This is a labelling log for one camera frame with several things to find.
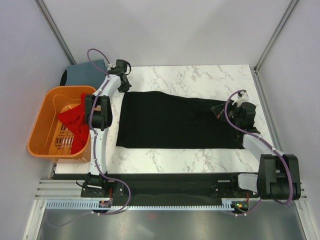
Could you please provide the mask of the red t shirt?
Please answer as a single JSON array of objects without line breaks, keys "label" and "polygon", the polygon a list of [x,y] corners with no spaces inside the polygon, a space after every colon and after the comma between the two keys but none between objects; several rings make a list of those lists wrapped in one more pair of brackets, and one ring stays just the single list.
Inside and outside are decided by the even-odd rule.
[{"label": "red t shirt", "polygon": [[70,154],[77,154],[87,144],[90,128],[85,120],[85,97],[82,93],[80,96],[81,103],[58,115],[58,120],[63,123],[73,134]]}]

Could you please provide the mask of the orange plastic basket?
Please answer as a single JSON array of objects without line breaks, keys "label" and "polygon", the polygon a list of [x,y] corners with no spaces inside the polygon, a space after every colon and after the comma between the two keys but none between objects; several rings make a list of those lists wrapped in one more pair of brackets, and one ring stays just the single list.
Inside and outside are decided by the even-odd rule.
[{"label": "orange plastic basket", "polygon": [[27,149],[37,158],[54,163],[85,164],[90,161],[91,137],[88,135],[83,148],[72,154],[75,135],[59,121],[58,115],[81,104],[81,95],[96,91],[92,86],[58,86],[44,97],[42,106],[30,135]]}]

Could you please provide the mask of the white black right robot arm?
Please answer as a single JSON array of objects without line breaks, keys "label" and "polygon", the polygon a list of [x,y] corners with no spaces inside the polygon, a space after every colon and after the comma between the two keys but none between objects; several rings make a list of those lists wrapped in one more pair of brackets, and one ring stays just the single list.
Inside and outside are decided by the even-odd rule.
[{"label": "white black right robot arm", "polygon": [[263,200],[296,201],[301,197],[298,158],[274,149],[255,127],[256,105],[248,101],[230,101],[211,110],[218,120],[231,123],[242,146],[259,161],[257,173],[239,173],[229,184],[235,197],[247,190]]}]

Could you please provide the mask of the black mounting rail plate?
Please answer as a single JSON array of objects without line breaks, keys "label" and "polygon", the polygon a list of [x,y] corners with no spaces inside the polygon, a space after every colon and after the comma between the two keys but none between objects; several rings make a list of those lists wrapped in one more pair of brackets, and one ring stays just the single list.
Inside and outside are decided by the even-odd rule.
[{"label": "black mounting rail plate", "polygon": [[223,199],[256,199],[241,189],[236,173],[123,173],[83,176],[81,197],[112,199],[114,206],[219,206]]}]

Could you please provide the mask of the aluminium frame post right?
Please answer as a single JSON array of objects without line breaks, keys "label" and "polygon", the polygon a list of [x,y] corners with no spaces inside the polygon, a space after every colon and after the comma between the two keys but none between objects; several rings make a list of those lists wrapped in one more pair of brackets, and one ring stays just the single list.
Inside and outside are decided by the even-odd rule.
[{"label": "aluminium frame post right", "polygon": [[297,5],[300,3],[300,0],[290,0],[288,6],[286,7],[284,13],[282,14],[278,24],[276,25],[270,39],[268,40],[265,48],[262,51],[257,63],[254,65],[253,72],[257,74],[262,67],[264,61],[266,60],[269,52],[271,51],[272,47],[276,43],[277,39],[279,38],[280,34],[284,30],[286,24],[288,23],[291,15],[293,14],[294,10],[296,9]]}]

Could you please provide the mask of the aluminium base extrusion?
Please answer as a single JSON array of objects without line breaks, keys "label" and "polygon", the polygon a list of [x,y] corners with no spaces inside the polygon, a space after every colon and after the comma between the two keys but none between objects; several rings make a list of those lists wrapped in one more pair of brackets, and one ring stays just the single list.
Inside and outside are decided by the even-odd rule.
[{"label": "aluminium base extrusion", "polygon": [[36,196],[48,199],[109,199],[130,203],[215,203],[222,199],[256,199],[258,194],[239,188],[234,179],[186,179],[172,175],[126,175],[118,182],[108,180],[107,197],[81,197],[83,183],[77,181],[42,180]]}]

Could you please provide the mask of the folded grey blue t shirt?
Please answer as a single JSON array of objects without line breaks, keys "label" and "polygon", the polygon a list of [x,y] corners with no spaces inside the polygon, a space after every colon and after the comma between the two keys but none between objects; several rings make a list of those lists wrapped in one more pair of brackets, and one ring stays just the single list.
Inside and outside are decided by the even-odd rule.
[{"label": "folded grey blue t shirt", "polygon": [[69,65],[65,86],[91,86],[98,89],[105,80],[105,73],[98,70],[90,62]]}]

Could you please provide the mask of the aluminium frame post left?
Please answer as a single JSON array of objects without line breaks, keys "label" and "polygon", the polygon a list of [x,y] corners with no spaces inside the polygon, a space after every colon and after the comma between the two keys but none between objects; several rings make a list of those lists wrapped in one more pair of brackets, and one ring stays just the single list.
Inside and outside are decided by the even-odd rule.
[{"label": "aluminium frame post left", "polygon": [[67,60],[71,65],[76,64],[76,60],[74,56],[72,55],[67,42],[65,41],[61,31],[58,28],[58,25],[56,24],[54,18],[52,17],[49,8],[47,7],[44,0],[35,0],[35,4],[37,5],[39,11],[41,12],[42,16],[44,17],[47,25],[49,26],[51,32],[53,33],[55,39],[57,40],[59,46],[61,47],[64,55],[66,56]]}]

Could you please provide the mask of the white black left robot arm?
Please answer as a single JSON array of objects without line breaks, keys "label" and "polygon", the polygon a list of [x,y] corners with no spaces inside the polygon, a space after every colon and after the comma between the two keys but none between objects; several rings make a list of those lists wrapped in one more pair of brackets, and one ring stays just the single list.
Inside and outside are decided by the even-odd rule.
[{"label": "white black left robot arm", "polygon": [[118,91],[127,92],[131,84],[127,69],[113,67],[107,71],[102,85],[84,98],[84,116],[89,126],[91,157],[88,174],[84,176],[81,190],[82,198],[105,198],[110,185],[105,178],[108,167],[106,163],[107,134],[113,122],[111,98]]}]

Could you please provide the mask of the aluminium frame post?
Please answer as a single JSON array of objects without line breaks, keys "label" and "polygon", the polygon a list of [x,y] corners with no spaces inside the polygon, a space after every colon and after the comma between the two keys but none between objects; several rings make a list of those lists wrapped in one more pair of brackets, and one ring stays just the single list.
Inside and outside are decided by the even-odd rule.
[{"label": "aluminium frame post", "polygon": [[42,16],[44,17],[47,25],[49,26],[51,32],[53,33],[55,39],[57,40],[59,46],[61,47],[64,55],[66,56],[67,60],[71,65],[76,64],[76,60],[74,56],[72,55],[67,42],[65,41],[61,31],[58,28],[58,25],[56,24],[54,18],[52,17],[49,8],[47,7],[44,0],[35,0],[35,4],[37,5],[39,11],[41,12]]},{"label": "aluminium frame post", "polygon": [[300,3],[300,0],[290,0],[288,6],[286,7],[284,13],[282,14],[278,24],[276,25],[270,39],[268,40],[265,48],[262,51],[257,63],[254,65],[253,72],[257,74],[262,67],[264,61],[266,60],[269,52],[271,51],[272,47],[276,43],[277,39],[279,38],[280,34],[284,30],[286,24],[288,23],[291,15],[293,14],[294,10],[296,9],[297,5]]}]

